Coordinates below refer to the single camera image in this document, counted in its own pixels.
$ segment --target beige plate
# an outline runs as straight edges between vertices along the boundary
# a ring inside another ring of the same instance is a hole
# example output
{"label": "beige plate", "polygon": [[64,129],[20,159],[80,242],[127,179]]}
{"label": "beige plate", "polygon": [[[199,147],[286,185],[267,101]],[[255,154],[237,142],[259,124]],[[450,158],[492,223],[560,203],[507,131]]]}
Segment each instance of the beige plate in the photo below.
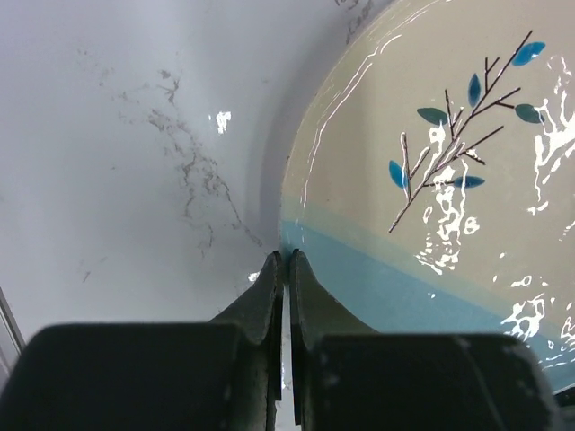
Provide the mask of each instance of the beige plate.
{"label": "beige plate", "polygon": [[575,382],[571,0],[397,1],[310,106],[282,238],[382,331],[504,331]]}

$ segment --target leaf pattern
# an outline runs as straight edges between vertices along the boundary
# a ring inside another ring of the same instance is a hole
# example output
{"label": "leaf pattern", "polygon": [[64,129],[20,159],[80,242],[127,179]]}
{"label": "leaf pattern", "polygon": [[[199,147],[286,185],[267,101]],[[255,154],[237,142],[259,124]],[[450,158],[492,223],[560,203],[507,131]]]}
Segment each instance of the leaf pattern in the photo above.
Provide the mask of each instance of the leaf pattern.
{"label": "leaf pattern", "polygon": [[481,186],[485,180],[481,177],[472,177],[471,175],[467,175],[465,177],[457,177],[453,180],[453,185],[462,188],[465,187],[466,189],[472,189],[473,187]]}
{"label": "leaf pattern", "polygon": [[403,172],[403,168],[393,160],[389,161],[389,176],[392,177],[392,181],[400,189],[407,187],[407,175]]}
{"label": "leaf pattern", "polygon": [[513,57],[511,64],[513,66],[524,66],[536,58],[539,54],[541,54],[544,49],[544,42],[528,43],[517,52],[517,54]]}
{"label": "leaf pattern", "polygon": [[515,107],[515,113],[518,117],[524,120],[526,123],[545,123],[545,118],[542,114],[537,112],[533,105],[529,103],[522,103]]}
{"label": "leaf pattern", "polygon": [[417,113],[423,119],[436,126],[445,126],[447,124],[447,114],[443,110],[437,108],[419,108]]}
{"label": "leaf pattern", "polygon": [[479,82],[479,76],[477,76],[477,74],[473,74],[471,81],[469,81],[469,88],[467,89],[467,99],[472,108],[475,107],[481,95],[482,85]]}

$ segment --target marble surface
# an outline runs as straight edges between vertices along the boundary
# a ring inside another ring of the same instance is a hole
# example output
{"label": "marble surface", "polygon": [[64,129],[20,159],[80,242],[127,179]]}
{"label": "marble surface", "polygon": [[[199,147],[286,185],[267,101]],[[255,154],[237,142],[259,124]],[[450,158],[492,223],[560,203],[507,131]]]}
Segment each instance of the marble surface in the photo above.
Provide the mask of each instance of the marble surface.
{"label": "marble surface", "polygon": [[3,2],[0,286],[23,336],[231,303],[278,247],[306,106],[390,1]]}

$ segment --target blue plate section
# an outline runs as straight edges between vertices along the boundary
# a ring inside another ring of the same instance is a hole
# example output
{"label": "blue plate section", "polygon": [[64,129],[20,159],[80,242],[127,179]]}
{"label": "blue plate section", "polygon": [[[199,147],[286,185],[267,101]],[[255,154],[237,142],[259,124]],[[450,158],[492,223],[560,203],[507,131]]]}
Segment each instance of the blue plate section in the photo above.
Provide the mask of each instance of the blue plate section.
{"label": "blue plate section", "polygon": [[[392,333],[504,331],[500,316],[437,290],[322,233],[300,224],[282,222],[281,238],[285,256],[294,249],[304,251],[320,283],[376,330]],[[547,338],[541,335],[528,341],[542,360],[553,356],[547,343]],[[554,391],[575,383],[573,364],[555,366],[545,372]]]}

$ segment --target green leaf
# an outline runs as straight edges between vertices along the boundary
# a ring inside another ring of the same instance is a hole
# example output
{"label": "green leaf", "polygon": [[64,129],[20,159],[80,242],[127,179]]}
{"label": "green leaf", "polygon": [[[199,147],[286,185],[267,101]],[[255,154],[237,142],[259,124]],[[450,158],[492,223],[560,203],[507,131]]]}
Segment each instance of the green leaf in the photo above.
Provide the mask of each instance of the green leaf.
{"label": "green leaf", "polygon": [[437,108],[419,108],[417,113],[420,114],[423,119],[436,126],[447,124],[447,114],[443,110],[438,110]]}
{"label": "green leaf", "polygon": [[523,103],[515,107],[515,113],[518,117],[524,120],[526,123],[545,123],[545,118],[541,115],[533,105],[529,103]]}

